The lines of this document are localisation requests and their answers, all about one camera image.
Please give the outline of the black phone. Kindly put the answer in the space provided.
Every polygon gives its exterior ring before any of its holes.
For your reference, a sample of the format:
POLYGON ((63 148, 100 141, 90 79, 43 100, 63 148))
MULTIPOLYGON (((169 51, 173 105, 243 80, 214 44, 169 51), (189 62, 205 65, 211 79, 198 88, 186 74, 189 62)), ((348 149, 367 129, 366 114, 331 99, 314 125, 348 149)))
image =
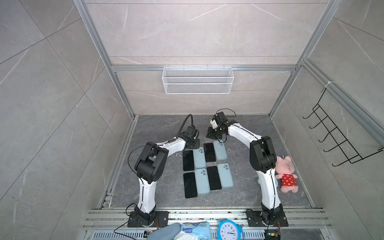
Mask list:
POLYGON ((204 154, 207 163, 216 161, 216 153, 213 143, 204 143, 204 154))
POLYGON ((198 196, 197 191, 197 184, 196 184, 196 178, 195 173, 184 173, 184 189, 185 189, 185 198, 195 198, 198 196))
POLYGON ((193 171, 195 169, 194 166, 194 153, 193 150, 183 151, 183 170, 193 171))

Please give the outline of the grey-green phone case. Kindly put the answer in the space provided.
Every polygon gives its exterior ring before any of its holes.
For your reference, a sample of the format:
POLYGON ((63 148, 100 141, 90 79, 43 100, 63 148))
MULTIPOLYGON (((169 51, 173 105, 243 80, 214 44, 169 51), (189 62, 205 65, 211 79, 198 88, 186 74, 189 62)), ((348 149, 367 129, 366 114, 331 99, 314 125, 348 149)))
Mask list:
POLYGON ((234 186, 233 176, 229 164, 218 164, 218 173, 223 188, 231 188, 234 186))

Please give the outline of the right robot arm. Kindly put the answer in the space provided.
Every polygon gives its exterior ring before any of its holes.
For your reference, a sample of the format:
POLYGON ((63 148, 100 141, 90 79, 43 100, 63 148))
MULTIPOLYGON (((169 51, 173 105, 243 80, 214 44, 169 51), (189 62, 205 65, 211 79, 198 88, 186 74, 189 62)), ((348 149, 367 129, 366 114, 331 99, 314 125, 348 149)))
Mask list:
POLYGON ((249 148, 250 164, 257 172, 262 191, 263 224, 271 226, 284 215, 275 179, 277 155, 273 141, 268 136, 257 135, 235 120, 228 120, 224 112, 216 113, 210 120, 207 138, 220 140, 223 136, 238 139, 249 148))

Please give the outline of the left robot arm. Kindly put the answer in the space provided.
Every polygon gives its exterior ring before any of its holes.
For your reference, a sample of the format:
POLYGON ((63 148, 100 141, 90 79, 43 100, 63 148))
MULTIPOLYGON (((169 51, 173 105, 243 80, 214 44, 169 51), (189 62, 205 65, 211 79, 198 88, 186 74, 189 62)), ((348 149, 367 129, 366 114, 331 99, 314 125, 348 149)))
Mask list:
POLYGON ((135 213, 143 220, 152 220, 156 211, 156 185, 164 172, 167 158, 177 152, 200 147, 199 131, 191 125, 186 131, 174 138, 162 142, 148 142, 144 146, 135 164, 135 171, 140 183, 140 197, 135 213))

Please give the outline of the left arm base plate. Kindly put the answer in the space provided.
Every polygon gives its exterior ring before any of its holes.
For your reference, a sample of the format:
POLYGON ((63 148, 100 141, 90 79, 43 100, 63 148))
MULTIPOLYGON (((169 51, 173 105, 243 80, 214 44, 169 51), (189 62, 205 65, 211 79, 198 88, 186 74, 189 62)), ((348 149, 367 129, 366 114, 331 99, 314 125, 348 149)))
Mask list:
POLYGON ((155 211, 149 214, 142 212, 130 212, 129 221, 127 223, 128 228, 138 227, 166 227, 168 225, 169 212, 167 211, 155 211))

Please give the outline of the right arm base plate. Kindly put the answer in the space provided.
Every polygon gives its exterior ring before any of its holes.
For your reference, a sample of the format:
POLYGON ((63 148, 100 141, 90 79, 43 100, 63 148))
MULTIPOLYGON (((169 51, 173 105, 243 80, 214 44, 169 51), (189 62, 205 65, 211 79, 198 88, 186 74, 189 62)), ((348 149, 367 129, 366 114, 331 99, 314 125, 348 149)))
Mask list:
POLYGON ((263 212, 247 209, 245 211, 246 219, 249 227, 288 227, 289 223, 285 213, 279 217, 275 217, 271 221, 263 219, 263 212))

